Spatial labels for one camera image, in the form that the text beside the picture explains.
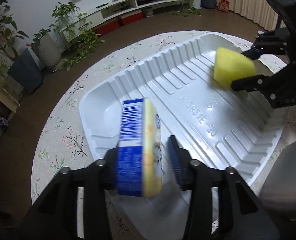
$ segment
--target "metal bolt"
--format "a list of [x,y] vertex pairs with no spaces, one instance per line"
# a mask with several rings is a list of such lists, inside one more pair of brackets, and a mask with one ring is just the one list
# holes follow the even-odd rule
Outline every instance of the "metal bolt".
[[63,167],[63,168],[61,168],[61,173],[62,174],[68,174],[69,171],[70,171],[70,168],[69,167]]
[[230,174],[234,174],[235,173],[235,169],[233,167],[227,167],[226,171]]
[[192,159],[192,160],[190,161],[190,164],[191,164],[192,166],[199,166],[200,163],[201,163],[200,161],[195,160],[195,159]]
[[104,159],[96,160],[97,166],[104,166],[106,164],[106,161]]

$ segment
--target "yellow sponge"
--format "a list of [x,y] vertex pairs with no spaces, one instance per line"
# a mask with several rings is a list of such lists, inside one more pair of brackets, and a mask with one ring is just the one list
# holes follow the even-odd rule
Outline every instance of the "yellow sponge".
[[221,47],[217,49],[214,72],[214,79],[225,87],[230,87],[234,80],[257,74],[251,59]]

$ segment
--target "red bag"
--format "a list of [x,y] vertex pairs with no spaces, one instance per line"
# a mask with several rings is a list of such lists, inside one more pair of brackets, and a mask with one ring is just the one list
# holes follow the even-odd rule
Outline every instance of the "red bag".
[[218,4],[218,10],[222,12],[229,12],[229,2],[226,0],[220,0]]

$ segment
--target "tablecloth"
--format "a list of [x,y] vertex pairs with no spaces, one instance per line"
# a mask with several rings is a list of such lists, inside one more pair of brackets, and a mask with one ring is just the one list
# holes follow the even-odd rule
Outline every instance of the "tablecloth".
[[[156,35],[111,53],[85,71],[59,100],[41,132],[32,166],[32,203],[62,167],[68,166],[74,170],[86,167],[94,161],[87,147],[78,113],[79,100],[88,90],[152,54],[205,33],[213,32],[182,31]],[[243,51],[252,45],[251,42],[235,36],[215,34],[235,43]],[[281,59],[273,55],[262,55],[260,60],[274,73],[285,66]],[[260,192],[282,149],[294,141],[296,141],[296,106],[290,107],[280,142],[251,187],[256,194]],[[109,199],[107,199],[107,208],[114,239],[136,239]]]

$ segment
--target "white plastic tray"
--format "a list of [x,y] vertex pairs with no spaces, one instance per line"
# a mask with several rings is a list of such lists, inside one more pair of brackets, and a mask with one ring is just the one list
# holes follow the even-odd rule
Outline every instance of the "white plastic tray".
[[[175,183],[166,147],[170,135],[209,167],[235,167],[250,186],[280,139],[287,109],[273,110],[259,92],[223,90],[212,79],[218,47],[241,52],[225,38],[205,34],[121,71],[80,101],[80,118],[94,160],[116,146],[124,100],[150,98],[158,110],[162,192],[152,199],[110,194],[137,237],[177,240],[184,232],[191,193],[181,192]],[[260,61],[256,67],[258,73],[272,74]],[[215,194],[213,199],[215,219]]]

